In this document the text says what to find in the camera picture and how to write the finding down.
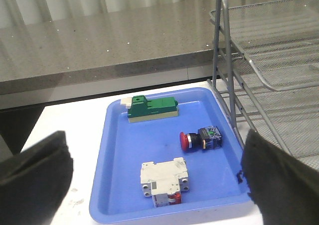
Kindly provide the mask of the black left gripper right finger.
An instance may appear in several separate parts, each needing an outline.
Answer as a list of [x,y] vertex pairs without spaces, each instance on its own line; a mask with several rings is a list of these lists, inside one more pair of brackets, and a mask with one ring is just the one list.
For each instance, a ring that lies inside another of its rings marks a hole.
[[241,159],[265,225],[317,225],[319,173],[249,130]]

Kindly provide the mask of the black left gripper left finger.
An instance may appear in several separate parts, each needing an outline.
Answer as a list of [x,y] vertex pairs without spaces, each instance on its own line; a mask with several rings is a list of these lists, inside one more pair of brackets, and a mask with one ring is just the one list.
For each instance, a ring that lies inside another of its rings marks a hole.
[[44,225],[66,196],[73,159],[64,131],[56,131],[0,164],[0,223]]

